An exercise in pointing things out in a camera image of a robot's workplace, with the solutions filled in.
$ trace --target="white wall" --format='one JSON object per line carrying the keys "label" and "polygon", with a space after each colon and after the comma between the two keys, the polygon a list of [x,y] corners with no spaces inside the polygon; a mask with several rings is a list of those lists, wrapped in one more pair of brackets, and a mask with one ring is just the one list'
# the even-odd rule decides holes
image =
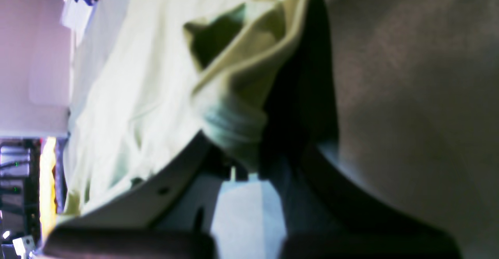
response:
{"label": "white wall", "polygon": [[64,136],[70,36],[63,0],[0,0],[0,137]]}

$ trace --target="white plastic piece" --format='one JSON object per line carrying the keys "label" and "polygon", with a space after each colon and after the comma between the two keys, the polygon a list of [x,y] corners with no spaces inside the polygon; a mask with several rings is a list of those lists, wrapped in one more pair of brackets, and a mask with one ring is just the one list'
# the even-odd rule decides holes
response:
{"label": "white plastic piece", "polygon": [[16,254],[23,258],[26,258],[27,254],[36,249],[33,236],[23,236],[22,238],[16,238],[12,240],[12,244],[14,244]]}

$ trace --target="yellow object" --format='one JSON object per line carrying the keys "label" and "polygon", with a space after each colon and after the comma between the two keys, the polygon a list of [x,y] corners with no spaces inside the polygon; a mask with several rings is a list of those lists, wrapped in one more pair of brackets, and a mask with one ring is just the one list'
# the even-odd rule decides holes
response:
{"label": "yellow object", "polygon": [[55,143],[54,137],[47,138],[40,156],[40,224],[42,241],[47,239],[55,227],[56,212],[54,175],[52,170],[55,166]]}

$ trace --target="hole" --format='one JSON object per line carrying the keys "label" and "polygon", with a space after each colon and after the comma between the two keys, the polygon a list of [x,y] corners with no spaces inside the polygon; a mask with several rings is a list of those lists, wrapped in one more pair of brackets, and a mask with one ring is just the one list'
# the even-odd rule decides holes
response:
{"label": "hole", "polygon": [[201,232],[204,219],[205,219],[205,209],[203,207],[200,207],[196,212],[196,217],[194,217],[194,228],[193,228],[194,232]]}
{"label": "hole", "polygon": [[143,181],[144,180],[142,178],[139,178],[139,177],[132,179],[132,188],[141,184]]}
{"label": "hole", "polygon": [[159,195],[165,195],[165,194],[167,194],[169,191],[170,191],[170,188],[168,188],[168,187],[163,187],[163,188],[159,189],[159,190],[157,191],[157,193],[158,193]]}

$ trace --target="white fabric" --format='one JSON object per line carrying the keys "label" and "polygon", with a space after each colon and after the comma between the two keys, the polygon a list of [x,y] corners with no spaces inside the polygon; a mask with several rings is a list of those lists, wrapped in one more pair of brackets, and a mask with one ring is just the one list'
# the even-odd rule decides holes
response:
{"label": "white fabric", "polygon": [[[71,118],[65,214],[88,213],[129,190],[132,179],[148,179],[201,128],[255,169],[257,137],[264,127],[258,109],[280,64],[297,45],[306,3],[130,0],[114,49],[107,60],[97,56],[105,63],[102,71],[81,64],[93,66],[89,72],[96,76]],[[201,67],[189,48],[196,34],[185,25],[210,26],[240,5],[245,7],[242,29],[210,65]],[[284,26],[282,39],[269,32],[271,21]],[[255,121],[257,128],[238,132]]]}

